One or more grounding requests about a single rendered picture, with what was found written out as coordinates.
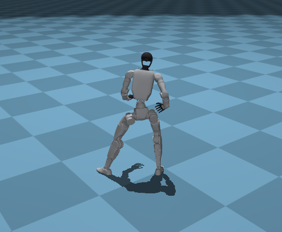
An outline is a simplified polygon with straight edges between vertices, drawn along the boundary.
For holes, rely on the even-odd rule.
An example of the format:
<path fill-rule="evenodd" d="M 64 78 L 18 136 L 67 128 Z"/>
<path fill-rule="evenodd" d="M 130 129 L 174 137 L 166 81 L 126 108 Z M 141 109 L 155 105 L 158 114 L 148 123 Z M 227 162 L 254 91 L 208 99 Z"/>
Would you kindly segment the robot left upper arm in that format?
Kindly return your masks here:
<path fill-rule="evenodd" d="M 123 87 L 122 87 L 122 90 L 121 90 L 121 92 L 124 93 L 124 94 L 128 94 L 128 92 L 129 92 L 128 86 L 130 84 L 131 78 L 133 77 L 133 73 L 134 73 L 134 71 L 130 70 L 125 75 Z"/>

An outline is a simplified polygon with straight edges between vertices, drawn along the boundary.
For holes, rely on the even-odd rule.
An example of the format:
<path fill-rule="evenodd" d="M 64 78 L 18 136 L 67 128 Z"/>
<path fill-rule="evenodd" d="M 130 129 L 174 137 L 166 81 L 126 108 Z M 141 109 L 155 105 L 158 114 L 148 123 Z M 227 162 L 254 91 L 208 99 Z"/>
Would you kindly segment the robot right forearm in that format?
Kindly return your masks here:
<path fill-rule="evenodd" d="M 168 93 L 168 92 L 167 92 Z M 169 94 L 168 94 L 169 95 Z M 163 109 L 169 108 L 169 96 L 167 98 L 163 98 L 163 105 L 161 106 Z"/>

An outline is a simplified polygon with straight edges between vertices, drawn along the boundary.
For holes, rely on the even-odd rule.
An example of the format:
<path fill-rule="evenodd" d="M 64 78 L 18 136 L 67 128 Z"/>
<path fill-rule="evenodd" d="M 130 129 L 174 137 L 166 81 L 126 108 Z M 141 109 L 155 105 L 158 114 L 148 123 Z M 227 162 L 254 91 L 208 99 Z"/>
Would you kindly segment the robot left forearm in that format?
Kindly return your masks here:
<path fill-rule="evenodd" d="M 128 94 L 124 94 L 124 93 L 122 93 L 122 92 L 121 92 L 121 96 L 122 96 L 122 99 L 123 99 L 123 100 L 129 101 L 129 100 L 131 99 L 131 98 L 128 97 Z"/>

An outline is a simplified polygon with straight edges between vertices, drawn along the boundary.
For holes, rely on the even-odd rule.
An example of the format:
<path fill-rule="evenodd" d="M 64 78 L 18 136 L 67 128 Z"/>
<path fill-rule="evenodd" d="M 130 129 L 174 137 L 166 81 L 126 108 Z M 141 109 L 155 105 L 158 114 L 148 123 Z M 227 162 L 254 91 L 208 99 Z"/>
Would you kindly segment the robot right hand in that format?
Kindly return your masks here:
<path fill-rule="evenodd" d="M 158 107 L 158 106 L 159 106 L 158 108 L 160 108 L 159 110 L 161 110 L 160 112 L 162 112 L 162 111 L 164 110 L 164 109 L 161 107 L 163 104 L 162 104 L 162 103 L 159 103 L 159 102 L 157 102 L 156 104 L 159 104 L 159 105 L 157 105 L 157 106 L 155 106 L 155 107 Z M 156 108 L 156 109 L 158 109 L 158 108 Z M 159 111 L 159 110 L 158 110 L 158 111 Z M 159 112 L 159 113 L 160 113 L 160 112 Z"/>

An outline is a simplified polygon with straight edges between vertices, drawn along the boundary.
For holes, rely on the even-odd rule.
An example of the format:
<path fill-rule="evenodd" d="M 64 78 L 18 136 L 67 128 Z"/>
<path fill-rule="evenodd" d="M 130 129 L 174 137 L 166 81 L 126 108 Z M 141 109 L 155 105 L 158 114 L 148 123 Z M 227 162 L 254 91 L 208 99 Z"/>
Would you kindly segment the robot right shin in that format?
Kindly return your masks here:
<path fill-rule="evenodd" d="M 161 169 L 161 156 L 162 156 L 162 137 L 159 135 L 158 144 L 154 144 L 155 158 L 156 158 L 156 168 Z"/>

